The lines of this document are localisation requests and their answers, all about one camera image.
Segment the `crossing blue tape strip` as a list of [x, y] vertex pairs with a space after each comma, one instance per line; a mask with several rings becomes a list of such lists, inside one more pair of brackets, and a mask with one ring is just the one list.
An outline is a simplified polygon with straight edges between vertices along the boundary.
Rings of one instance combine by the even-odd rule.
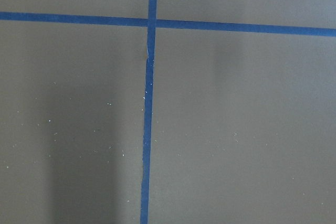
[[[149, 24], [149, 21], [144, 18], [20, 13], [20, 12], [1, 12], [1, 20], [87, 24], [87, 25], [134, 26], [134, 27], [146, 27]], [[173, 29], [222, 30], [222, 31], [247, 32], [247, 33], [269, 33], [269, 34], [291, 34], [291, 35], [335, 37], [334, 28], [197, 22], [197, 21], [165, 20], [165, 19], [157, 19], [155, 21], [155, 26], [157, 28], [173, 28]]]

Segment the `long blue tape strip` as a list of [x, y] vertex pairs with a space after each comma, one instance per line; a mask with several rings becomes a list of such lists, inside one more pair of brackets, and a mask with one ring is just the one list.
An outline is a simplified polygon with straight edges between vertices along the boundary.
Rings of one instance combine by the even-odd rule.
[[142, 183], [140, 223], [148, 223], [149, 217], [149, 191], [150, 191], [150, 161], [151, 161], [151, 131], [152, 131], [152, 106], [153, 106], [153, 77], [155, 63], [155, 38], [156, 38], [156, 10], [157, 0], [149, 0], [148, 27], [147, 27], [147, 59], [145, 70], [144, 90], [144, 127], [142, 150]]

